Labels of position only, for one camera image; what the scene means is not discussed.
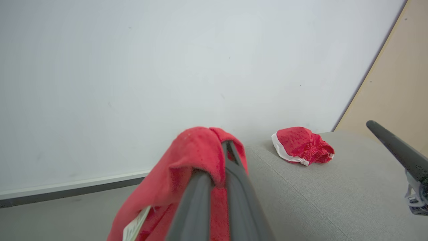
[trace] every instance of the red cloth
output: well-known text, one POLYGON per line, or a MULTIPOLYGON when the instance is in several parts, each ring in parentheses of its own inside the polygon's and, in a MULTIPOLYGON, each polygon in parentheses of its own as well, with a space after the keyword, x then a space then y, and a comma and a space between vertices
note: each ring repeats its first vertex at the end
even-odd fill
POLYGON ((232 140, 247 170, 244 147, 234 136, 220 128, 194 127, 185 130, 171 144, 160 161, 117 213, 108 241, 121 241, 123 229, 140 210, 152 206, 137 240, 164 240, 181 196, 194 168, 211 174, 211 240, 229 240, 226 163, 221 142, 232 140))
POLYGON ((288 155, 301 157, 311 163, 327 163, 334 156, 334 149, 318 134, 304 127, 291 127, 276 133, 288 155))

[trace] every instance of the white care label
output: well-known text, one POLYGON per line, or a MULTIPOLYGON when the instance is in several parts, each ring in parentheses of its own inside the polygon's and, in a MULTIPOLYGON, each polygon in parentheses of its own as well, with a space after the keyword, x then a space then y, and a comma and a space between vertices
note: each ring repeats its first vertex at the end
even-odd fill
POLYGON ((132 220, 124 229, 123 229, 123 239, 122 241, 135 241, 140 232, 141 226, 146 220, 147 215, 149 214, 150 206, 141 210, 134 220, 132 220))

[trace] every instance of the beige board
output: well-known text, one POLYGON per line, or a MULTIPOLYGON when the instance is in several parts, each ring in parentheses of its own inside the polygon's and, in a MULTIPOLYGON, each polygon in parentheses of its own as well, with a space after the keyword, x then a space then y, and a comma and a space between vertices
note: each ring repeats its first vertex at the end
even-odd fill
POLYGON ((409 0, 335 130, 374 120, 428 156, 428 0, 409 0))

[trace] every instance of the fabric seam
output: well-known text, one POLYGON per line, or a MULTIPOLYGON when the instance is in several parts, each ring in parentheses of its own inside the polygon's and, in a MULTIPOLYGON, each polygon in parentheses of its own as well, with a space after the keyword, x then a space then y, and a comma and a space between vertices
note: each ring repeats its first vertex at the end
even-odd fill
POLYGON ((272 168, 267 162, 265 162, 265 160, 263 160, 259 155, 257 155, 256 152, 254 152, 252 149, 250 149, 254 155, 256 155, 262 162, 264 162, 270 169, 272 169, 272 171, 274 171, 278 176, 280 176, 286 183, 288 183, 288 185, 290 185, 298 194, 300 194, 308 203, 310 203, 310 205, 312 207, 314 207, 319 213, 321 213, 321 215, 327 219, 331 224, 333 224, 333 226, 335 226, 337 228, 337 230, 339 230, 348 240, 352 241, 351 238, 349 238, 338 226, 336 226, 336 224, 334 224, 328 217, 326 217, 324 215, 324 213, 322 213, 313 203, 311 203, 302 193, 299 192, 299 190, 297 190, 293 185, 291 185, 284 177, 282 177, 274 168, 272 168))

